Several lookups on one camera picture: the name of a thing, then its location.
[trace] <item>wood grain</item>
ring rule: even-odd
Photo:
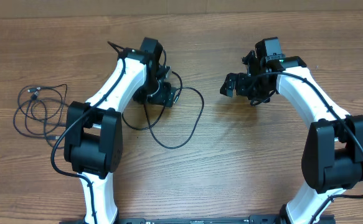
[[[137,48],[145,36],[160,40],[167,63],[185,86],[201,91],[205,109],[194,137],[177,150],[123,127],[115,172],[122,218],[245,217],[278,213],[292,199],[303,181],[308,132],[294,108],[282,96],[252,108],[246,98],[219,94],[226,74],[244,71],[241,57],[263,38],[278,36],[284,53],[299,55],[338,105],[363,114],[363,11],[0,20],[0,223],[57,223],[85,214],[79,180],[57,174],[51,148],[12,127],[18,91],[67,83],[67,101],[85,101],[116,67],[106,41]],[[149,108],[152,117],[159,113]],[[167,145],[183,142],[199,108],[199,97],[183,91],[154,132]],[[134,102],[125,116],[146,125]],[[57,163],[70,170],[61,152]],[[360,192],[363,183],[350,193]],[[338,223],[363,222],[363,200],[340,199],[326,212]]]

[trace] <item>tabletop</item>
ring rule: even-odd
[[[226,74],[245,71],[241,58],[274,36],[286,56],[307,63],[339,106],[363,114],[363,11],[0,20],[0,223],[58,223],[85,215],[80,181],[53,170],[44,140],[14,130],[19,90],[66,83],[67,103],[85,101],[116,67],[107,40],[138,48],[144,37],[160,41],[167,64],[184,86],[203,94],[205,108],[192,139],[179,149],[162,148],[149,131],[123,125],[123,157],[114,174],[120,217],[278,213],[304,181],[308,130],[280,95],[251,107],[245,97],[219,94]],[[178,86],[176,77],[170,82]],[[148,108],[152,118],[161,109]],[[199,111],[198,95],[185,90],[153,130],[164,144],[180,144]],[[125,117],[146,126],[143,107],[133,101]],[[22,116],[16,122],[22,127]],[[40,123],[30,126],[42,130]],[[60,150],[56,161],[72,170]],[[363,183],[348,192],[363,193]],[[338,223],[363,223],[363,200],[338,199],[326,213]]]

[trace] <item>white arm segment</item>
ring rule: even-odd
[[[307,78],[307,81],[311,82],[320,91],[325,100],[333,107],[333,110],[342,119],[346,118],[346,115],[349,114],[346,110],[335,104],[335,102],[327,96],[321,87],[318,86],[312,78],[308,68],[287,68],[285,72],[298,75],[302,78]],[[307,128],[310,127],[312,122],[317,122],[322,118],[328,121],[335,120],[335,117],[328,111],[314,90],[301,80],[287,77],[285,75],[278,75],[276,80],[276,89],[293,105],[300,117],[303,119]],[[323,194],[318,194],[317,191],[304,182],[294,199],[286,205],[286,212],[290,222],[292,224],[309,223],[314,213],[320,208],[328,196],[342,194],[345,191],[346,190],[344,189],[333,189],[328,190]],[[329,204],[330,202],[316,217],[314,223],[319,221],[320,215]]]
[[[146,80],[146,65],[140,63],[139,60],[134,60],[131,58],[125,58],[125,62],[126,72],[123,75],[123,78],[108,96],[106,101],[102,102],[98,106],[99,109],[107,110],[109,108],[113,108],[116,111],[123,113],[133,94],[139,87],[144,85]],[[88,99],[86,103],[91,103],[91,105],[94,105],[96,102],[98,102],[113,86],[117,79],[119,79],[122,69],[123,62],[122,59],[119,59],[115,71],[112,73],[111,77],[109,77],[108,81],[106,81],[100,91]]]
[[[99,109],[107,110],[109,108],[113,108],[122,113],[135,91],[144,84],[146,80],[146,65],[143,65],[138,60],[130,58],[125,58],[125,62],[125,74],[115,89],[108,96],[107,100],[98,106]],[[113,86],[117,79],[119,79],[122,69],[123,61],[122,59],[119,59],[111,77],[102,86],[100,91],[88,99],[86,103],[91,103],[91,105],[97,103]],[[94,127],[101,128],[101,126],[97,124],[94,124]],[[103,180],[94,174],[83,172],[82,175],[87,177],[93,183],[94,207],[97,213],[97,222],[99,224],[113,224],[118,212],[118,208],[116,207],[113,198],[113,173],[108,173],[106,178]],[[83,179],[80,179],[80,181],[83,185],[84,198],[86,201],[87,212],[85,222],[88,224],[94,224],[90,188],[87,187],[87,183]]]
[[[346,115],[349,114],[327,96],[321,87],[314,81],[308,68],[302,68],[300,66],[287,68],[285,72],[307,78],[307,81],[311,82],[321,92],[325,100],[342,119],[346,118]],[[335,117],[330,112],[327,112],[328,109],[318,98],[318,95],[314,90],[301,80],[287,77],[286,75],[278,75],[278,78],[276,79],[276,89],[293,105],[307,128],[310,127],[312,122],[316,122],[321,118],[328,121],[335,120]]]
[[[292,224],[308,224],[314,213],[320,208],[323,202],[330,195],[343,194],[345,189],[328,190],[323,194],[317,194],[317,191],[309,187],[306,181],[300,187],[298,194],[286,205],[286,212]],[[329,202],[321,213],[316,217],[314,223],[319,221],[319,217],[328,207]]]
[[[118,213],[118,207],[113,199],[113,173],[108,173],[106,178],[101,180],[95,174],[82,172],[93,183],[94,207],[97,212],[97,222],[99,224],[113,224]],[[80,179],[83,185],[84,199],[86,201],[86,216],[84,221],[88,224],[94,224],[92,216],[92,202],[90,197],[90,188],[87,182]]]

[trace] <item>robotic arm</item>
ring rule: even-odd
[[[80,179],[86,202],[86,216],[76,223],[95,223],[90,189],[93,189],[95,216],[99,224],[112,224],[118,209],[113,197],[113,173],[123,151],[121,114],[133,97],[138,103],[152,103],[171,107],[175,88],[164,81],[170,67],[160,66],[162,45],[145,38],[139,50],[124,49],[119,54],[115,71],[102,88],[86,103],[73,102],[67,113],[67,128],[81,117],[90,105],[95,105],[121,79],[106,100],[99,104],[84,123],[79,122],[65,138],[64,158],[72,169],[92,182]],[[100,136],[84,133],[84,128],[101,129]]]
[[[301,164],[305,182],[295,198],[282,207],[276,222],[305,224],[313,219],[314,223],[321,223],[320,215],[331,203],[329,201],[321,208],[328,197],[342,194],[357,182],[363,181],[363,157],[306,82],[313,84],[336,114],[354,131],[362,147],[363,115],[350,116],[335,104],[314,81],[299,57],[285,57],[278,38],[264,39],[255,48],[257,57],[251,51],[242,59],[247,66],[247,73],[229,73],[220,93],[232,96],[235,89],[237,95],[247,96],[252,106],[268,103],[272,94],[279,93],[294,106],[309,128]],[[287,74],[301,78],[296,79]],[[335,141],[346,142],[346,147],[335,151]]]

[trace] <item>wooden surface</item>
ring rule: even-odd
[[[0,19],[363,10],[363,0],[0,0]]]
[[[194,137],[176,150],[123,126],[115,172],[121,218],[245,217],[278,213],[293,198],[303,182],[308,133],[295,109],[279,95],[252,108],[246,98],[219,94],[226,74],[243,72],[241,57],[263,38],[278,36],[284,53],[299,55],[338,105],[363,114],[363,11],[0,20],[0,223],[57,223],[85,214],[80,181],[51,168],[44,141],[15,132],[18,91],[67,83],[67,101],[85,101],[116,66],[106,41],[138,48],[144,36],[160,40],[167,64],[202,92],[205,109]],[[157,106],[149,108],[158,114]],[[183,91],[155,127],[158,138],[183,142],[199,108],[199,97]],[[125,116],[146,125],[134,102]],[[57,163],[70,170],[60,151]],[[363,183],[349,191],[361,192]],[[326,212],[338,223],[363,223],[363,200],[339,199]]]

